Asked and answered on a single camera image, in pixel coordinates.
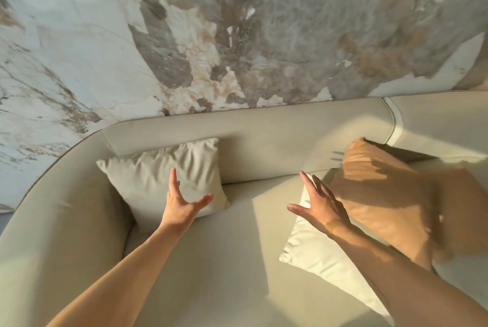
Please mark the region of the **person's right hand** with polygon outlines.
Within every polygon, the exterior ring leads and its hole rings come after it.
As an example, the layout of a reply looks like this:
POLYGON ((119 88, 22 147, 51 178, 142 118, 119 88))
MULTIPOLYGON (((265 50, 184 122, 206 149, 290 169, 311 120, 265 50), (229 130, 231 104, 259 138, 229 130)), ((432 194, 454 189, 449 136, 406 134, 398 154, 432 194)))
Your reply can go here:
POLYGON ((309 195, 314 218, 307 220, 318 231, 332 239, 352 232, 352 225, 343 204, 336 199, 330 188, 316 175, 300 172, 300 177, 309 195))

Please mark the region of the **person's left hand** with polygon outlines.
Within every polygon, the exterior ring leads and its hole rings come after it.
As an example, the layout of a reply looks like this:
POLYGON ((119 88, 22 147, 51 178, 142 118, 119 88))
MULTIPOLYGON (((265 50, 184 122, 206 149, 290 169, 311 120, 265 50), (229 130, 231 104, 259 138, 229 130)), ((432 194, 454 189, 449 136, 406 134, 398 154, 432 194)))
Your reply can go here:
POLYGON ((158 231, 171 232, 174 236, 181 238, 199 213, 193 212, 191 203, 186 201, 181 194, 176 168, 172 168, 169 175, 166 205, 158 231))

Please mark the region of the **person's right forearm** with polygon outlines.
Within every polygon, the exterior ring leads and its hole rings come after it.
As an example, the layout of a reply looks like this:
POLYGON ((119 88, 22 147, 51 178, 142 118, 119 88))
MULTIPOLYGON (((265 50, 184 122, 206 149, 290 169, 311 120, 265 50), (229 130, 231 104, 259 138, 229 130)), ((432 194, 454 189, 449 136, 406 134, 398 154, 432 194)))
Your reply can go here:
POLYGON ((488 327, 479 303, 357 227, 337 225, 332 237, 398 327, 488 327))

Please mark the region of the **person's left forearm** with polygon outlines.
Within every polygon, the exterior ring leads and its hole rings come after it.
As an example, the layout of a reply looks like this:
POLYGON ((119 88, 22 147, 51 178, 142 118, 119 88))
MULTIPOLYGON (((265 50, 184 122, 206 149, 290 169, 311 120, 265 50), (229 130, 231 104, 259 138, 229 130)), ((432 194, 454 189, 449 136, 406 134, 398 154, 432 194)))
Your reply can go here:
POLYGON ((143 244, 46 327, 133 327, 169 255, 187 230, 183 222, 162 222, 143 244))

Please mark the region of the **white cushion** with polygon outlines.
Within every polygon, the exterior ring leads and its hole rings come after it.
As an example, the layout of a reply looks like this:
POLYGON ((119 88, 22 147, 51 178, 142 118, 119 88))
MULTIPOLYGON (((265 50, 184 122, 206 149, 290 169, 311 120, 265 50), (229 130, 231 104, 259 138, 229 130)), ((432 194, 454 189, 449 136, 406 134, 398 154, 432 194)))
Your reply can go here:
POLYGON ((380 298, 345 252, 335 241, 302 217, 296 218, 279 260, 319 276, 359 300, 381 315, 390 326, 394 326, 393 318, 380 298))

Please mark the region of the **beige square cushion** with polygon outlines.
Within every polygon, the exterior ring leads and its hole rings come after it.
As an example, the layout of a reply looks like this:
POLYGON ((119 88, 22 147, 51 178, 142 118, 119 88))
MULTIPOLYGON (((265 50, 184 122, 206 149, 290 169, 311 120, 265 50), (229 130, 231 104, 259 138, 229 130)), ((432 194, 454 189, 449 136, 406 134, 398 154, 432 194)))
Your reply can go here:
POLYGON ((197 217, 223 211, 230 206, 218 167, 217 138, 186 142, 159 150, 98 160, 97 166, 130 207, 142 232, 159 226, 166 206, 172 168, 176 169, 180 191, 189 201, 212 193, 213 201, 197 217))

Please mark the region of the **beige curved sofa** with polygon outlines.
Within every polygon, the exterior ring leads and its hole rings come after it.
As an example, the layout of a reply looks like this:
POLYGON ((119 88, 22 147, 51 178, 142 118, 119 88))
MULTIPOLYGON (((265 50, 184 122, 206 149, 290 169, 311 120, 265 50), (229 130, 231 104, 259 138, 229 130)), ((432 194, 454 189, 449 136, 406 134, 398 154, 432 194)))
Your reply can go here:
POLYGON ((135 327, 390 327, 347 293, 371 295, 356 269, 332 283, 279 258, 303 200, 300 170, 329 178, 356 139, 467 168, 488 190, 488 92, 305 103, 130 120, 68 150, 31 186, 0 236, 0 327, 45 327, 143 243, 96 162, 219 139, 231 205, 196 219, 170 255, 135 327))

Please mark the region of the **tan cushion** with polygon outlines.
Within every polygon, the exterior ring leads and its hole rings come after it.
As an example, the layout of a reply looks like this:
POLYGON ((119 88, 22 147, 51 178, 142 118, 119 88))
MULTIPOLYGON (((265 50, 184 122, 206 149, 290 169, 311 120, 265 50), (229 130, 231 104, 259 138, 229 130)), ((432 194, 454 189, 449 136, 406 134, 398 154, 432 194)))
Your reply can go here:
POLYGON ((417 265, 432 269, 435 193, 428 179, 359 138, 346 148, 330 188, 352 219, 417 265))

